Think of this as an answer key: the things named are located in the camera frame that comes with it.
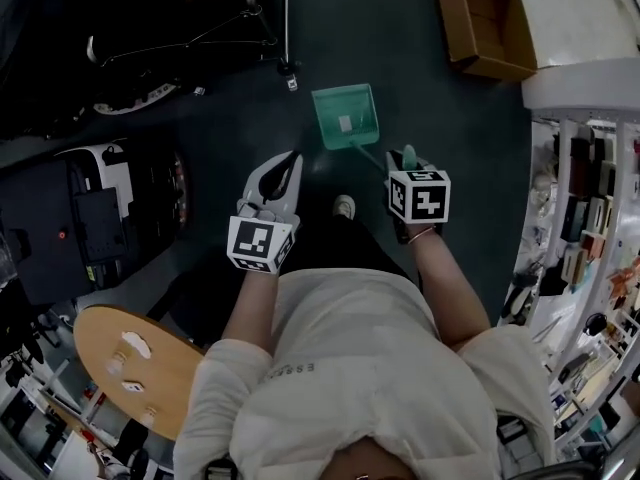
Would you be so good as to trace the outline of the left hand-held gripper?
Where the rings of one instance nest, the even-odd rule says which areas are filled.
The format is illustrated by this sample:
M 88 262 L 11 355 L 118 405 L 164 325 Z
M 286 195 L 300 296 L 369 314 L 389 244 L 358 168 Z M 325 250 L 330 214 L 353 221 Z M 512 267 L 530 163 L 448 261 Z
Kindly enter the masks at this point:
M 242 270 L 277 274 L 295 243 L 303 157 L 276 155 L 248 177 L 237 216 L 229 219 L 227 257 Z M 271 205 L 274 211 L 258 205 Z

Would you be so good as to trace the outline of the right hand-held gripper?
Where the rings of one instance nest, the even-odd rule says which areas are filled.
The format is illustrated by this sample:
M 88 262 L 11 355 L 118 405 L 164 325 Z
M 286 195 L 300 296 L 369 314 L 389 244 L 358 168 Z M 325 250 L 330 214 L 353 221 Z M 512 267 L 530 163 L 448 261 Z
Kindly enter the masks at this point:
M 401 244 L 409 242 L 407 225 L 435 226 L 439 230 L 449 219 L 451 181 L 444 170 L 416 158 L 414 171 L 405 171 L 403 151 L 385 153 L 387 208 L 393 218 L 396 237 Z

